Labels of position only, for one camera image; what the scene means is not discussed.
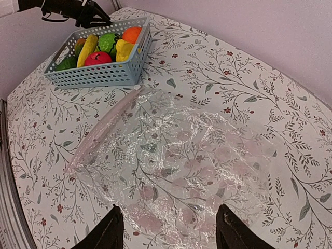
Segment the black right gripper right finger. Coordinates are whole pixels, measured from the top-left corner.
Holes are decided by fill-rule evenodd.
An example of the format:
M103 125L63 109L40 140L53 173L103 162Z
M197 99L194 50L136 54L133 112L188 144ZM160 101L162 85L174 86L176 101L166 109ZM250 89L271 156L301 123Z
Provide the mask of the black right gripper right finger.
M219 206L216 215L216 245L222 249L274 249L255 235L225 204Z

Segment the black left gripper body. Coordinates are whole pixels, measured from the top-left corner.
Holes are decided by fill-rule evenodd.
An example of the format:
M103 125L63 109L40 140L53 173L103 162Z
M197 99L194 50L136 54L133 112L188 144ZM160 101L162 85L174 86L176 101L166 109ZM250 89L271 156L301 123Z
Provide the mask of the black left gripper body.
M77 0L46 0L41 8L43 15L47 13L60 14L63 17L78 20L85 5Z

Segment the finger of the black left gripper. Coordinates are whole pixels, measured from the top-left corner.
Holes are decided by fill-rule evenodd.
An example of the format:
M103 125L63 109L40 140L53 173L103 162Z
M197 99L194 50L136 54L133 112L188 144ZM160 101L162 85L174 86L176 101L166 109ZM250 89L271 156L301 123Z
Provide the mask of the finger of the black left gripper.
M79 15L76 18L76 27L93 28L110 26L109 15L95 1L83 1L79 3Z

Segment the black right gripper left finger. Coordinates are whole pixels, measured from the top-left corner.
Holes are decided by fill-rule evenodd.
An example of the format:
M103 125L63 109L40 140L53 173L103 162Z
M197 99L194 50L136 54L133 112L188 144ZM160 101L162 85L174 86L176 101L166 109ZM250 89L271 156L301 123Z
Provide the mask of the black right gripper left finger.
M73 249L123 249L124 220L121 208L113 208Z

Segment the yellow toy banana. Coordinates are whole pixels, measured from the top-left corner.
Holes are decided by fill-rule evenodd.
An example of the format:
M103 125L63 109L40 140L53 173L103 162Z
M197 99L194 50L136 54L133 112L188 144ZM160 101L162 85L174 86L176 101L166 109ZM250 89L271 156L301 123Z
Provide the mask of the yellow toy banana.
M98 43L98 37L96 35L92 34L88 36L78 56L77 68L83 67L85 65L85 61L88 58L88 56L95 51L97 43Z

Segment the green toy watermelon ball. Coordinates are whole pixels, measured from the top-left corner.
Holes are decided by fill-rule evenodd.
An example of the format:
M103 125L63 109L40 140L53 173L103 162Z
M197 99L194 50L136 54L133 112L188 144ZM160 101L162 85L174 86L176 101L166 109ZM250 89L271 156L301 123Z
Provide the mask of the green toy watermelon ball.
M97 44L98 51L103 51L108 53L108 55L115 60L116 57L116 43L121 39L121 36L116 33L107 33L102 35Z

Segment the red toy apple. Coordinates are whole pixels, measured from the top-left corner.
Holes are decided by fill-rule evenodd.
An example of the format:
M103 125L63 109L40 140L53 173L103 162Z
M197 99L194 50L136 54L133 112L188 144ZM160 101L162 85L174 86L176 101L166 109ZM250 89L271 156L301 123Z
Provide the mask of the red toy apple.
M85 66L94 66L100 64L112 63L110 55L104 51L97 51L90 54L85 60Z

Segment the orange toy orange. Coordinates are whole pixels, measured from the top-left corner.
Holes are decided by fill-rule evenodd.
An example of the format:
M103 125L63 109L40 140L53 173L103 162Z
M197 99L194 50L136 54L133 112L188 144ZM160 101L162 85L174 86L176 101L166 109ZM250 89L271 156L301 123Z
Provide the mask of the orange toy orange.
M129 27L124 31L122 39L131 44L135 44L141 31L142 28L140 26Z

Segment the clear zip top bag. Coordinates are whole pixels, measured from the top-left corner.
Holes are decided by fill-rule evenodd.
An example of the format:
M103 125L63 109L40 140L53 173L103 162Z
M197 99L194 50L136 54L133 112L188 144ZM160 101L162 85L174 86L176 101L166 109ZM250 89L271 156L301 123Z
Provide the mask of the clear zip top bag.
M130 248L217 248L225 204L249 228L264 211L276 149L257 127L159 89L137 89L91 130L67 166L121 208Z

